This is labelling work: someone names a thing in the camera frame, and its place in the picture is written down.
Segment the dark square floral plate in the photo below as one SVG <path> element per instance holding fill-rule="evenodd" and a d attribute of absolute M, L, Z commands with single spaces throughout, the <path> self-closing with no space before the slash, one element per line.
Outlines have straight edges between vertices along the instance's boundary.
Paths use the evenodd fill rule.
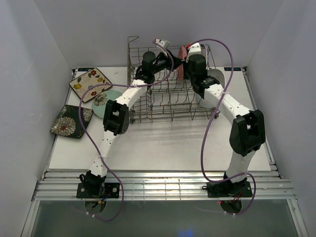
<path fill-rule="evenodd" d="M 63 137 L 80 139 L 85 132 L 79 121 L 79 107 L 64 105 L 53 122 L 50 132 Z"/>

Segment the mint green flower plate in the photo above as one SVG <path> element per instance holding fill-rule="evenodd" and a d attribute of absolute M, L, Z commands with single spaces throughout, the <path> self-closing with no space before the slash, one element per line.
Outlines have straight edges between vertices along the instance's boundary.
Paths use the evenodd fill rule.
<path fill-rule="evenodd" d="M 97 95 L 92 103 L 92 109 L 95 115 L 98 116 L 99 118 L 103 118 L 104 113 L 105 113 L 106 103 L 109 100 L 114 101 L 118 99 L 121 95 L 122 94 L 119 91 L 112 90 L 112 89 L 104 91 L 100 93 L 99 95 Z"/>

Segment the teal rimmed round plate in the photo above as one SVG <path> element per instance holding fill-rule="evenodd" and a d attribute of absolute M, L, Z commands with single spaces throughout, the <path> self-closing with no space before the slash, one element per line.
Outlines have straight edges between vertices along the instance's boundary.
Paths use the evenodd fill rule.
<path fill-rule="evenodd" d="M 207 47 L 205 46 L 205 44 L 201 43 L 200 48 L 201 48 L 201 54 L 204 56 L 206 62 L 208 62 Z"/>

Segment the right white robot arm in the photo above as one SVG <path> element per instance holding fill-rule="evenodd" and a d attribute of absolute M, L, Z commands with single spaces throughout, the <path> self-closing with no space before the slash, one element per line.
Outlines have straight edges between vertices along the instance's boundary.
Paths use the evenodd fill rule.
<path fill-rule="evenodd" d="M 202 54 L 186 58 L 184 76 L 190 81 L 194 92 L 224 115 L 231 125 L 229 143 L 233 150 L 232 158 L 223 179 L 209 181 L 204 186 L 208 196 L 251 197 L 247 171 L 256 151 L 266 141 L 263 113 L 247 108 L 228 94 L 224 74 L 218 69 L 208 70 Z"/>

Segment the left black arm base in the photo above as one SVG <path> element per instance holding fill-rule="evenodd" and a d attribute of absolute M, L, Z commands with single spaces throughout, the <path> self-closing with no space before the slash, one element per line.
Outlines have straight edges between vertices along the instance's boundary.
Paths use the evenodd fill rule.
<path fill-rule="evenodd" d="M 119 183 L 102 183 L 96 187 L 79 183 L 76 198 L 118 198 L 119 191 Z"/>

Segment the white oval plate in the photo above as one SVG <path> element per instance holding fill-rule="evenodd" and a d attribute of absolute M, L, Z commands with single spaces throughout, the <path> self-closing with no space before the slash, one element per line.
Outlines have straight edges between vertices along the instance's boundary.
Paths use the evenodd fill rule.
<path fill-rule="evenodd" d="M 225 75 L 223 74 L 222 71 L 220 71 L 219 69 L 212 68 L 212 69 L 208 69 L 207 72 L 209 76 L 216 78 L 223 88 L 225 87 Z M 212 104 L 202 99 L 198 94 L 196 94 L 196 102 L 204 108 L 209 108 L 209 109 L 212 108 Z"/>

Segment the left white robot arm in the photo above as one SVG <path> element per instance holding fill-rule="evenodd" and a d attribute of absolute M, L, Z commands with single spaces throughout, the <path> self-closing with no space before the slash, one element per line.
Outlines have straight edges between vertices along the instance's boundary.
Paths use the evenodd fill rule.
<path fill-rule="evenodd" d="M 102 142 L 97 149 L 98 156 L 86 174 L 79 176 L 82 188 L 90 196 L 97 198 L 105 191 L 103 183 L 108 172 L 108 168 L 104 165 L 105 158 L 115 140 L 128 130 L 130 107 L 154 84 L 156 73 L 165 69 L 171 73 L 182 64 L 183 60 L 173 56 L 170 51 L 158 55 L 151 51 L 145 52 L 131 85 L 118 99 L 107 101 L 103 117 Z"/>

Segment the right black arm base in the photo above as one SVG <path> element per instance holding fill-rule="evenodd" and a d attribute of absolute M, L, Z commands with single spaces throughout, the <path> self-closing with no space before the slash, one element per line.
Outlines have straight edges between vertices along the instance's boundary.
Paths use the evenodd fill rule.
<path fill-rule="evenodd" d="M 248 181 L 240 181 L 237 183 L 231 183 L 230 181 L 222 183 L 208 182 L 206 185 L 202 186 L 202 189 L 207 191 L 207 196 L 209 198 L 251 198 L 253 196 L 253 192 Z"/>

